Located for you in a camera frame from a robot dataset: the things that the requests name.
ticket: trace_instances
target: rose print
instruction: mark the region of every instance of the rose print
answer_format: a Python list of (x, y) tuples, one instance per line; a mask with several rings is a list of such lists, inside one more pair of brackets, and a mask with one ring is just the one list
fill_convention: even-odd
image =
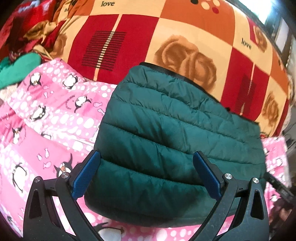
[(61, 57), (63, 55), (64, 47), (66, 45), (66, 41), (67, 41), (67, 36), (65, 34), (60, 34), (57, 37), (56, 42), (55, 42), (54, 47), (53, 47), (53, 50), (50, 53), (52, 58), (58, 58), (58, 57)]
[(279, 118), (279, 105), (274, 99), (273, 92), (270, 92), (265, 101), (262, 116), (268, 120), (268, 126), (273, 127)]
[(212, 59), (202, 54), (185, 37), (172, 35), (156, 51), (154, 62), (187, 77), (210, 93), (217, 80)]
[(264, 53), (267, 49), (267, 41), (259, 27), (254, 26), (254, 33), (258, 48)]

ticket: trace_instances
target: black trim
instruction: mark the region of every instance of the black trim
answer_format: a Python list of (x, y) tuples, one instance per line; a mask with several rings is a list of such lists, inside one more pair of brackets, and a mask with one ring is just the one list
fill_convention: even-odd
[[(139, 64), (140, 66), (144, 66), (144, 67), (148, 67), (152, 70), (155, 70), (157, 72), (160, 72), (160, 73), (163, 73), (163, 74), (166, 74), (166, 75), (169, 75), (169, 76), (172, 76), (173, 78), (177, 78), (177, 79), (180, 79), (180, 80), (183, 80), (191, 85), (193, 85), (194, 87), (198, 88), (199, 90), (201, 90), (203, 93), (205, 93), (206, 95), (208, 95), (210, 98), (212, 98), (216, 103), (219, 103), (221, 104), (214, 96), (212, 96), (211, 94), (209, 94), (208, 92), (206, 92), (201, 86), (199, 86), (198, 84), (194, 83), (192, 80), (188, 79), (187, 77), (185, 76), (182, 76), (180, 74), (177, 74), (169, 69), (166, 69), (166, 68), (163, 68), (163, 67), (160, 67), (158, 65), (155, 65), (155, 64), (151, 64), (151, 63), (147, 63), (147, 62), (141, 62)], [(252, 120), (249, 120), (241, 115), (238, 115), (236, 113), (233, 113), (230, 111), (230, 108), (229, 107), (224, 107), (228, 112), (230, 112), (231, 114), (233, 115), (237, 115), (238, 117), (248, 121), (248, 122), (251, 122), (253, 124), (256, 124), (256, 125), (259, 125), (258, 122), (255, 122), (255, 121), (252, 121)]]

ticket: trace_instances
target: red fabric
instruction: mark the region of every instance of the red fabric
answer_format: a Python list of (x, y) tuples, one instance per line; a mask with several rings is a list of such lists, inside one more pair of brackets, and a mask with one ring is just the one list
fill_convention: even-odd
[(65, 23), (66, 21), (61, 21), (58, 26), (50, 33), (50, 35), (48, 35), (44, 42), (42, 43), (42, 45), (44, 46), (44, 48), (46, 49), (51, 49), (53, 48), (54, 46), (54, 43), (59, 35), (59, 31), (61, 29), (61, 27), (63, 26), (63, 24)]

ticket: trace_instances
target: black metal bracket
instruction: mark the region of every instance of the black metal bracket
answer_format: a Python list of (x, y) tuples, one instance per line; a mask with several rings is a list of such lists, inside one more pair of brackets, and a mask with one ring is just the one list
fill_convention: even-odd
[[(34, 179), (25, 209), (24, 241), (103, 241), (76, 202), (99, 165), (100, 153), (93, 150), (71, 173), (64, 172), (57, 179)], [(193, 165), (217, 202), (189, 241), (268, 241), (268, 214), (259, 180), (236, 180), (230, 173), (223, 174), (202, 152), (194, 153)], [(64, 230), (52, 196), (59, 197), (76, 236)], [(217, 235), (236, 197), (240, 202), (231, 226), (226, 233)]]

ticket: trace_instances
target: blue clamp pad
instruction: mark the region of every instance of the blue clamp pad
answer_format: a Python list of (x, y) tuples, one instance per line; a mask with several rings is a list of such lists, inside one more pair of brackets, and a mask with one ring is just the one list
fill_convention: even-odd
[(77, 178), (73, 182), (72, 197), (74, 200), (82, 197), (101, 163), (101, 154), (92, 150), (82, 162), (85, 163)]
[(221, 185), (209, 166), (211, 165), (210, 161), (201, 151), (197, 151), (193, 154), (193, 165), (210, 197), (218, 201), (222, 196)]

